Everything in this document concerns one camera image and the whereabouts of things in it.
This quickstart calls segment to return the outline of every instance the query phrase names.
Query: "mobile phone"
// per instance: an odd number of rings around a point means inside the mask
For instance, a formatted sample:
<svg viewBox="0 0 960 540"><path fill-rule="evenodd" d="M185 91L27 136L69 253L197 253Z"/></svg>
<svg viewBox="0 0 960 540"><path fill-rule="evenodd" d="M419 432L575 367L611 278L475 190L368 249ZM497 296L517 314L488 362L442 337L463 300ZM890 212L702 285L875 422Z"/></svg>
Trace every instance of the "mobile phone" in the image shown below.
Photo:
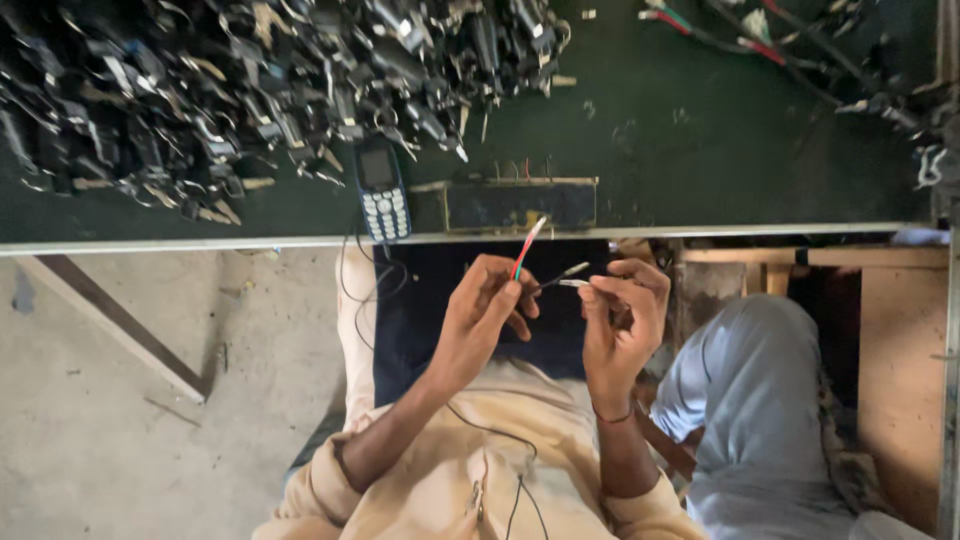
<svg viewBox="0 0 960 540"><path fill-rule="evenodd" d="M393 143L384 136L375 136L360 141L353 149L357 191L363 205L367 233L376 242L409 236L407 194Z"/></svg>

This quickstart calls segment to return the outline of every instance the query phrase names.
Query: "phone keypad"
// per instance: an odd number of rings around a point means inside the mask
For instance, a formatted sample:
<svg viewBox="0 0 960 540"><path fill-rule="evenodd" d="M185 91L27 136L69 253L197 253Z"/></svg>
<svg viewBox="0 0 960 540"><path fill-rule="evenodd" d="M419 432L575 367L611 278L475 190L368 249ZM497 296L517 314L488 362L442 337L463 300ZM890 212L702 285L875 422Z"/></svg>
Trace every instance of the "phone keypad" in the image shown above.
<svg viewBox="0 0 960 540"><path fill-rule="evenodd" d="M363 206L370 235L377 242L410 235L406 202L399 187L380 193L364 193Z"/></svg>

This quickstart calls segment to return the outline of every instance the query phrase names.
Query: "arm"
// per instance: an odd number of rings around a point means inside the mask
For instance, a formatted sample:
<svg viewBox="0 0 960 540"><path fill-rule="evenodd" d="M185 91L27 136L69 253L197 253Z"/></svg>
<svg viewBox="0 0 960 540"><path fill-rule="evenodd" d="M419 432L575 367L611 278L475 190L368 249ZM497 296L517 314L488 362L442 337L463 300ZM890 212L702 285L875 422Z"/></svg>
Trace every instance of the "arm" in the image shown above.
<svg viewBox="0 0 960 540"><path fill-rule="evenodd" d="M511 279L514 261L481 255L450 295L437 350L423 375L383 416L358 434L338 433L321 446L287 482L273 521L254 540L338 538L363 493L386 474L437 410L487 365L504 323L523 340L526 321L540 309L532 294L539 287L527 270Z"/></svg>
<svg viewBox="0 0 960 540"><path fill-rule="evenodd" d="M480 373L496 347L504 323L523 340L530 339L528 316L540 314L533 297L521 292L539 284L529 271L510 279L511 258L481 255L450 295L437 350L423 376L386 414L338 449L350 486L359 493L389 471L410 443L444 406Z"/></svg>
<svg viewBox="0 0 960 540"><path fill-rule="evenodd" d="M631 398L636 376L663 336L670 280L638 259L615 261L608 269L618 277L593 276L579 293L587 319L584 369L597 417L600 484L616 536L705 538L650 455Z"/></svg>
<svg viewBox="0 0 960 540"><path fill-rule="evenodd" d="M597 415L601 484L608 495L627 499L649 492L660 479L631 390L660 346L670 280L638 259L612 262L609 269L630 279L594 276L579 290L587 318L584 368Z"/></svg>
<svg viewBox="0 0 960 540"><path fill-rule="evenodd" d="M367 491L389 471L426 423L451 397L433 378L426 375L424 373L396 405L369 428L346 444L335 447L337 460L350 487L356 492Z"/></svg>

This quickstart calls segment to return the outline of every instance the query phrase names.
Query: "shirt sleeve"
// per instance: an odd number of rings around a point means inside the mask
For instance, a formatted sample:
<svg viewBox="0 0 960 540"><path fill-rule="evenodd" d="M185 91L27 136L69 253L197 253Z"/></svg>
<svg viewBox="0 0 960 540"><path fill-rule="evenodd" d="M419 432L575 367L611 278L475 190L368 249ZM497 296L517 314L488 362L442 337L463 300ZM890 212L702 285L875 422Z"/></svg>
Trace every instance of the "shirt sleeve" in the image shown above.
<svg viewBox="0 0 960 540"><path fill-rule="evenodd" d="M613 517L613 533L622 540L707 539L704 529L680 506L663 471L649 492L632 499L607 497L605 503Z"/></svg>
<svg viewBox="0 0 960 540"><path fill-rule="evenodd" d="M360 504L361 494L347 482L334 445L352 437L331 435L313 454L313 459L287 481L283 502L273 519L253 532L253 540L335 540Z"/></svg>

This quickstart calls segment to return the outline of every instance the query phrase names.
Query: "red thread bracelet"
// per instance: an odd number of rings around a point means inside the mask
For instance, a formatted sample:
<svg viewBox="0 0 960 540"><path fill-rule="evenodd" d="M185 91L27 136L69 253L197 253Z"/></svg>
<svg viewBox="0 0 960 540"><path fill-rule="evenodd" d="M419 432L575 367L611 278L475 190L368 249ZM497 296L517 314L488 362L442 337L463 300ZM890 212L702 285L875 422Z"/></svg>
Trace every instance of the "red thread bracelet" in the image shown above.
<svg viewBox="0 0 960 540"><path fill-rule="evenodd" d="M623 418L617 418L616 420L607 420L607 419L604 418L603 416L600 416L600 413L597 412L597 407L593 405L593 402L590 402L590 406L593 407L593 415L596 416L596 417L597 417L597 420L599 420L600 422L603 422L604 424L619 424L619 423L621 423L621 422L626 422L626 420L627 420L628 418L630 418L631 416L634 415L634 402L633 402L633 400L630 400L630 401L627 402L627 403L630 404L630 410L627 411L627 415L624 416Z"/></svg>

